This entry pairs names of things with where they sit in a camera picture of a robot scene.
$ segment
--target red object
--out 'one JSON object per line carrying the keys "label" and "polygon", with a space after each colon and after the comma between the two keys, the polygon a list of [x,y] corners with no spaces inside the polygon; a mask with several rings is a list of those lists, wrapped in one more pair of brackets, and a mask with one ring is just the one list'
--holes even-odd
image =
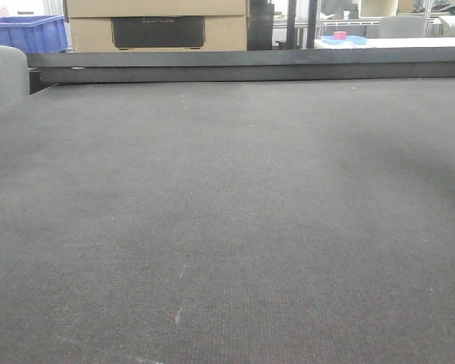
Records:
{"label": "red object", "polygon": [[346,39],[347,32],[334,32],[334,39]]}

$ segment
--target blue tray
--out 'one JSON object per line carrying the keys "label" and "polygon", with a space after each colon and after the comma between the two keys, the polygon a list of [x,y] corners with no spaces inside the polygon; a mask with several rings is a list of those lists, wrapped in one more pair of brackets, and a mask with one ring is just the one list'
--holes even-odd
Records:
{"label": "blue tray", "polygon": [[56,53],[67,48],[62,15],[0,17],[0,44],[25,53]]}
{"label": "blue tray", "polygon": [[322,42],[328,44],[342,44],[344,42],[352,42],[354,44],[367,44],[367,38],[363,36],[347,36],[346,39],[334,39],[334,36],[323,36]]}

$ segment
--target gray chair back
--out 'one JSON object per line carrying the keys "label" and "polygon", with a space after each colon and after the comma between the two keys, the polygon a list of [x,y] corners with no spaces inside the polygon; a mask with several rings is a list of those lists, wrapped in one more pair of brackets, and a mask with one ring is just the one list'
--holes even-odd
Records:
{"label": "gray chair back", "polygon": [[0,45],[0,108],[29,95],[29,68],[25,54]]}
{"label": "gray chair back", "polygon": [[418,15],[395,15],[379,21],[379,38],[422,38],[425,19]]}

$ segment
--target desk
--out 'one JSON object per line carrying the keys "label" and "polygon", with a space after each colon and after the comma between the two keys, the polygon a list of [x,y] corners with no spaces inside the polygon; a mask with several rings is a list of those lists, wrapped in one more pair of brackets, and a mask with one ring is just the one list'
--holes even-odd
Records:
{"label": "desk", "polygon": [[455,80],[54,86],[0,109],[19,362],[455,362]]}
{"label": "desk", "polygon": [[455,37],[367,39],[365,45],[354,45],[349,42],[332,45],[322,42],[321,39],[316,39],[315,47],[319,49],[455,47]]}

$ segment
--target white scratch mark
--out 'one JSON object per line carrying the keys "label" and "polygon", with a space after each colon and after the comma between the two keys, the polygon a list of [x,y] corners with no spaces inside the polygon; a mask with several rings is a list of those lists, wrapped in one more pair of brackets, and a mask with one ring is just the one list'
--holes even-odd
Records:
{"label": "white scratch mark", "polygon": [[148,360],[144,358],[133,358],[132,356],[127,356],[127,358],[136,360],[137,362],[145,362],[146,364],[162,364],[161,362],[156,362],[154,360]]}
{"label": "white scratch mark", "polygon": [[184,269],[182,269],[182,272],[180,273],[180,279],[184,276],[185,270],[187,269],[187,264],[184,266]]}
{"label": "white scratch mark", "polygon": [[182,314],[182,307],[178,310],[177,314],[175,315],[175,323],[180,323],[180,315]]}

